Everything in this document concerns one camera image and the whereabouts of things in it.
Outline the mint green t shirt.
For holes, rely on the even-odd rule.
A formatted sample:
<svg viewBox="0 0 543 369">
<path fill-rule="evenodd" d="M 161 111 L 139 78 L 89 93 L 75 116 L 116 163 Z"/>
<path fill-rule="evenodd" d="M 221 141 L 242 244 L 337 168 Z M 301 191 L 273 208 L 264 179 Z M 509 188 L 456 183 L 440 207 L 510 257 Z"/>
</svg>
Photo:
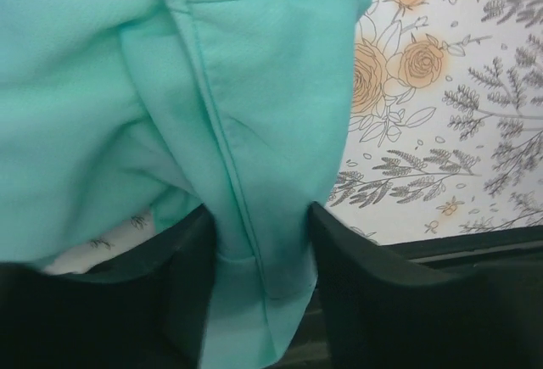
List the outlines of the mint green t shirt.
<svg viewBox="0 0 543 369">
<path fill-rule="evenodd" d="M 265 368 L 372 0 L 1 0 L 1 365 Z"/>
</svg>

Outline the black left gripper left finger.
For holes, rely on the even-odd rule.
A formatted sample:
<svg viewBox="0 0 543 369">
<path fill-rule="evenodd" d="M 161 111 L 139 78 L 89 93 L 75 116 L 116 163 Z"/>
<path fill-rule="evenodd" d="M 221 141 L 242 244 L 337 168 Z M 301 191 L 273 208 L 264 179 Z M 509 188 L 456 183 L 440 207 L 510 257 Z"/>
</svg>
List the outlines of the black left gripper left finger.
<svg viewBox="0 0 543 369">
<path fill-rule="evenodd" d="M 216 228 L 198 207 L 84 274 L 1 266 L 4 368 L 195 368 L 216 273 Z"/>
</svg>

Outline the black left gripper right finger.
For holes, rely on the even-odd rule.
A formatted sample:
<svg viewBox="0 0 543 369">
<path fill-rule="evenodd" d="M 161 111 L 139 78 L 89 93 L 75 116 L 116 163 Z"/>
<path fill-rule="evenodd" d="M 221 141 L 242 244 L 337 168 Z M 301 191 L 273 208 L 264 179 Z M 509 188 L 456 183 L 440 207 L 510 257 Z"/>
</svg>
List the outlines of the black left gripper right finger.
<svg viewBox="0 0 543 369">
<path fill-rule="evenodd" d="M 449 273 L 308 212 L 335 368 L 539 368 L 542 264 L 477 263 Z"/>
</svg>

